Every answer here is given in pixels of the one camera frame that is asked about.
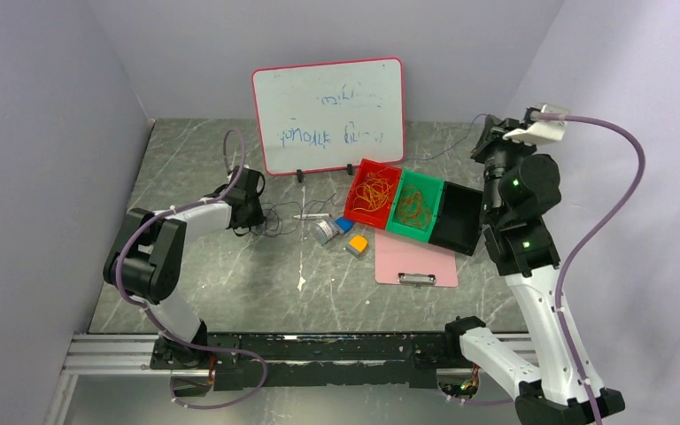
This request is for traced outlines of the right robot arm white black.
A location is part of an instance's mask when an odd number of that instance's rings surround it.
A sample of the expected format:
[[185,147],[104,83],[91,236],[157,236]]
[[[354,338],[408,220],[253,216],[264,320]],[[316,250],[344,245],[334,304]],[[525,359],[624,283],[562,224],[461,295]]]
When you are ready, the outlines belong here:
[[523,424],[599,424],[626,407],[583,347],[563,290],[565,263],[543,219],[561,200],[560,170],[537,147],[562,136],[551,121],[489,115],[471,154],[484,167],[479,227],[520,308],[536,361],[523,358],[474,316],[448,323],[442,344],[450,365],[470,361],[497,383]]

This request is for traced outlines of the black plastic bin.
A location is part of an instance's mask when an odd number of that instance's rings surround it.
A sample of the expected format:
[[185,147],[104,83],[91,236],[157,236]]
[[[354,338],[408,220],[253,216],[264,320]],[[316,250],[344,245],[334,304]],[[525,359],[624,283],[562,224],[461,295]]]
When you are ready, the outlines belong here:
[[480,238],[483,193],[445,181],[429,243],[472,256]]

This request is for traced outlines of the green plastic bin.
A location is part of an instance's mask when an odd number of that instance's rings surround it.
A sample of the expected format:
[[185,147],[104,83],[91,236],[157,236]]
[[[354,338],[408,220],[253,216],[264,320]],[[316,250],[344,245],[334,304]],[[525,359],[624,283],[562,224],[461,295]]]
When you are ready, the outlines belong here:
[[404,170],[385,230],[427,243],[437,217],[444,180]]

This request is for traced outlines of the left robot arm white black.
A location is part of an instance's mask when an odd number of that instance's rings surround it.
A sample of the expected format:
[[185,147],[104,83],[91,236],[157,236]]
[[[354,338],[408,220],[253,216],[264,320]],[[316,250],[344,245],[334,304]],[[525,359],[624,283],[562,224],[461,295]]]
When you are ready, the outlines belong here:
[[185,367],[202,366],[210,344],[204,321],[177,289],[184,248],[221,230],[241,235],[262,225],[265,184],[261,172],[238,166],[228,183],[193,204],[160,211],[133,208],[122,220],[103,279],[151,316],[163,337],[175,344],[174,356]]

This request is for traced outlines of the red plastic bin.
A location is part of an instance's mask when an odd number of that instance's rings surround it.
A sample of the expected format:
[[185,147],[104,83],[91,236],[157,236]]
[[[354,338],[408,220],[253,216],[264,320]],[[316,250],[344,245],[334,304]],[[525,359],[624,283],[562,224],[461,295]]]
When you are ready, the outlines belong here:
[[385,229],[402,173],[399,167],[362,159],[346,197],[344,217]]

